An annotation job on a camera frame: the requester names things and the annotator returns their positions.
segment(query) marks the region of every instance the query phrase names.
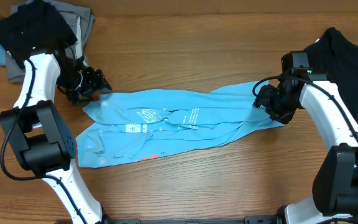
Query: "black cloth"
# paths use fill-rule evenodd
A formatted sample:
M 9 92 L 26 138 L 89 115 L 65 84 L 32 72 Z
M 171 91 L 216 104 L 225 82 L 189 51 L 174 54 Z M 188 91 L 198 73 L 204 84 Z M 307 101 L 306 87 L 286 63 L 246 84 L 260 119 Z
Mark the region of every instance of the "black cloth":
M 57 42 L 73 45 L 76 41 L 62 15 L 41 0 L 21 5 L 17 12 L 0 20 L 0 43 L 21 69 L 33 47 L 48 47 Z
M 343 102 L 358 123 L 358 46 L 332 27 L 305 51 L 312 68 L 327 71 L 329 79 L 335 80 Z

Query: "blue fabric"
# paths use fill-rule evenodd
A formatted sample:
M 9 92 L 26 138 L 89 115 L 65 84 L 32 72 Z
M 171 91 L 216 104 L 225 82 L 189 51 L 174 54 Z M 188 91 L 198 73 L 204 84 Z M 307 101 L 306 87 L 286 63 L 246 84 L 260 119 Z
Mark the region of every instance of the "blue fabric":
M 211 93 L 100 95 L 99 101 L 84 107 L 95 123 L 76 138 L 79 165 L 98 168 L 218 147 L 256 130 L 282 126 L 264 108 L 252 107 L 255 84 L 224 86 Z
M 0 66 L 6 66 L 6 58 L 5 58 L 6 50 L 0 44 Z

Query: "wood grain surface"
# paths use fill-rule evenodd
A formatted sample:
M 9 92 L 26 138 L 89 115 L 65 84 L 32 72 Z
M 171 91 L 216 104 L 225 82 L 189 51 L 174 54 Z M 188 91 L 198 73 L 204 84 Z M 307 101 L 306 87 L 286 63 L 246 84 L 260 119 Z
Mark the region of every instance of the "wood grain surface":
M 114 91 L 206 93 L 279 74 L 282 55 L 304 49 L 331 26 L 358 45 L 358 13 L 97 17 L 86 55 Z M 0 112 L 12 108 L 20 90 L 0 67 Z M 93 123 L 58 91 L 55 102 L 73 135 Z M 0 147 L 3 137 L 0 128 Z M 298 110 L 290 124 L 224 147 L 80 172 L 113 218 L 240 218 L 273 214 L 310 195 L 325 155 L 311 118 Z M 16 175 L 31 175 L 10 147 L 6 164 Z M 47 184 L 10 180 L 0 168 L 0 223 L 69 218 Z

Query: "wooden tabletop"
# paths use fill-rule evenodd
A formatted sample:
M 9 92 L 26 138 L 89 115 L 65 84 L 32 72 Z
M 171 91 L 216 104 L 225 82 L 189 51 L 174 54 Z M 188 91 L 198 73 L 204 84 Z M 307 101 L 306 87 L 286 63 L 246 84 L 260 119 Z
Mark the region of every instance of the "wooden tabletop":
M 86 55 L 114 91 L 206 93 L 278 75 L 281 56 L 304 49 L 331 26 L 358 45 L 358 13 L 97 17 Z M 20 90 L 0 67 L 0 112 L 12 108 Z M 55 103 L 74 136 L 93 123 L 58 91 Z M 0 127 L 0 148 L 3 138 Z M 313 121 L 298 110 L 290 124 L 224 147 L 80 172 L 112 218 L 242 218 L 274 214 L 310 195 L 325 155 Z M 32 175 L 10 147 L 5 161 L 13 174 Z M 0 223 L 67 219 L 46 183 L 16 182 L 0 168 Z

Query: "gray cloth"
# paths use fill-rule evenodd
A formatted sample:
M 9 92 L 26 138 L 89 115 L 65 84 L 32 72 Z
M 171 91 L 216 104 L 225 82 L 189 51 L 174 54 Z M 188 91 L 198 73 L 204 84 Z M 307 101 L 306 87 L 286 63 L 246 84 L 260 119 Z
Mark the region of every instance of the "gray cloth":
M 87 7 L 74 6 L 65 2 L 58 2 L 54 0 L 44 0 L 49 4 L 55 6 L 56 10 L 63 16 L 64 20 L 73 30 L 74 34 L 77 34 L 77 18 L 80 17 L 80 26 L 81 26 L 81 52 L 76 51 L 75 45 L 71 46 L 71 49 L 74 51 L 74 54 L 71 52 L 70 48 L 66 49 L 66 56 L 70 58 L 79 58 L 84 55 L 85 43 L 88 40 L 88 37 L 91 34 L 92 25 L 94 22 L 94 16 L 91 15 L 91 9 Z M 27 0 L 23 4 L 28 4 L 32 0 Z M 17 12 L 17 8 L 20 6 L 12 5 L 11 14 Z M 13 60 L 11 55 L 6 54 L 6 70 L 8 79 L 11 83 L 22 83 L 24 79 L 24 70 L 20 69 L 16 62 Z

